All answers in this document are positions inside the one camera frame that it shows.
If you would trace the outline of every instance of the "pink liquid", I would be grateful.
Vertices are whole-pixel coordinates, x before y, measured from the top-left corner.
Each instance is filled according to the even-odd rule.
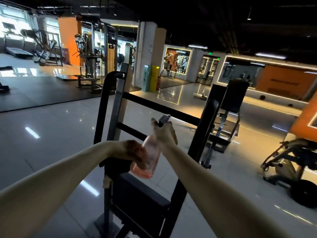
[[[149,179],[153,176],[156,170],[161,150],[156,145],[152,136],[146,137],[142,147],[145,149],[144,162],[146,168],[145,170],[141,170],[135,162],[132,162],[130,171],[143,179]]]

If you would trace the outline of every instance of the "person's left hand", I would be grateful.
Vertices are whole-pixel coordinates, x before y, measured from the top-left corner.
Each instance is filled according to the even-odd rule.
[[[110,157],[118,159],[132,160],[136,162],[140,169],[145,169],[143,159],[145,149],[135,140],[112,141]]]

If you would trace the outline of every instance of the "hand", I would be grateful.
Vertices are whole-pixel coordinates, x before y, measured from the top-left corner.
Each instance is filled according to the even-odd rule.
[[[145,149],[135,140],[112,141],[109,157],[132,160],[140,169],[145,169],[145,164],[142,161],[144,156]]]
[[[158,122],[154,118],[152,118],[151,126],[153,128],[153,135],[159,145],[160,144],[167,144],[167,145],[178,144],[172,122],[167,122],[163,124],[163,126],[160,128],[158,126]]]

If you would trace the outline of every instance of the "paper notice on pillar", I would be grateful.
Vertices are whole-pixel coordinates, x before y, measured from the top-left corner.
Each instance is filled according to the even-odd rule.
[[[153,45],[149,45],[149,54],[152,54],[153,51]]]

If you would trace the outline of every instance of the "person's left arm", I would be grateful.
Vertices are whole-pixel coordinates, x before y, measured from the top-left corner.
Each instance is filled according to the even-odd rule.
[[[0,191],[2,238],[27,238],[39,230],[78,184],[105,158],[133,160],[142,168],[134,140],[105,141],[45,167]]]

